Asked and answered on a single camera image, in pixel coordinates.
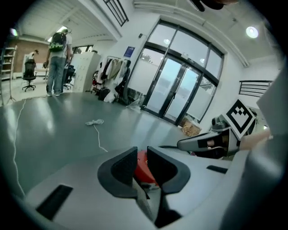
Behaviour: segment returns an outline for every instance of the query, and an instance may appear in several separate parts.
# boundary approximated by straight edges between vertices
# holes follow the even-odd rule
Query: tile floor
[[[28,85],[28,82],[23,80],[22,78],[17,78],[16,80],[12,80],[11,88],[12,88],[12,97],[16,101],[21,101],[23,99],[32,98],[32,97],[46,97],[46,80],[44,77],[36,77],[34,81],[31,82],[32,85],[35,85],[36,88],[33,90],[32,88],[22,90],[22,87]],[[70,90],[64,89],[64,93],[72,92],[72,88]],[[12,100],[9,99],[9,81],[2,81],[2,93],[3,93],[3,101],[4,105],[11,105],[13,103]]]
[[[166,121],[118,103],[99,101],[90,93],[64,93],[60,97],[15,102],[0,107],[0,168],[9,178],[12,190],[18,189],[17,177],[27,193],[64,165],[104,153],[94,127],[85,125],[93,119],[104,120],[97,129],[100,145],[107,151],[130,146],[139,151],[147,146],[175,146],[186,138]]]

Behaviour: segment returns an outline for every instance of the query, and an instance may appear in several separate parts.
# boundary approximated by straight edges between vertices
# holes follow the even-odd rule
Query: hanging clothes
[[[115,79],[121,69],[123,61],[113,60],[111,71],[107,79]]]
[[[112,61],[112,59],[109,59],[109,61],[106,63],[106,65],[103,69],[103,72],[101,74],[101,80],[105,80],[107,78],[107,74],[109,74],[109,72],[111,70],[111,67],[110,67],[111,61]]]
[[[114,84],[119,85],[119,83],[122,81],[122,78],[126,70],[127,70],[127,61],[122,61],[120,71],[118,72],[116,78],[114,79]]]
[[[130,64],[131,64],[131,61],[128,61],[126,65],[126,71],[122,78],[122,81],[118,86],[115,87],[115,91],[119,93],[119,96],[123,97],[125,101],[128,100],[127,87],[128,87],[128,79],[130,75],[130,68],[129,68]]]

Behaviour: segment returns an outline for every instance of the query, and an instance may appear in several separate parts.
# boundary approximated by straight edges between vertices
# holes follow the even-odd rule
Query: staircase railing
[[[128,22],[129,19],[126,15],[125,10],[123,9],[119,0],[103,0],[108,6],[111,13],[116,18],[119,25],[122,27],[125,22]]]
[[[240,81],[239,94],[252,97],[261,97],[273,81],[267,80],[244,80]]]

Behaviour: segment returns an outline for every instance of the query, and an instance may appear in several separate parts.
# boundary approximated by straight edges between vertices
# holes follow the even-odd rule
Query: jeans
[[[54,82],[54,93],[61,92],[62,76],[64,71],[66,58],[64,57],[52,57],[49,67],[49,75],[47,80],[47,92],[52,92],[52,86]]]
[[[66,81],[67,71],[68,71],[68,69],[64,69],[64,71],[63,71],[63,77],[62,77],[62,82],[61,82],[61,92],[62,93],[63,93],[63,88],[64,88],[64,85],[65,85],[65,81]]]

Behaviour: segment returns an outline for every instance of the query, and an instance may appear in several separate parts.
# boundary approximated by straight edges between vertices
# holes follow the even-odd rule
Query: glass door
[[[173,97],[164,117],[175,122],[183,110],[186,103],[189,102],[189,97],[194,89],[194,86],[199,77],[192,68],[187,67],[184,76],[179,84],[175,96]]]
[[[165,58],[162,68],[152,82],[152,94],[147,103],[146,110],[154,115],[161,116],[160,110],[168,97],[173,97],[174,85],[179,81],[181,63]]]
[[[143,102],[143,109],[173,124],[189,103],[200,73],[167,56]]]

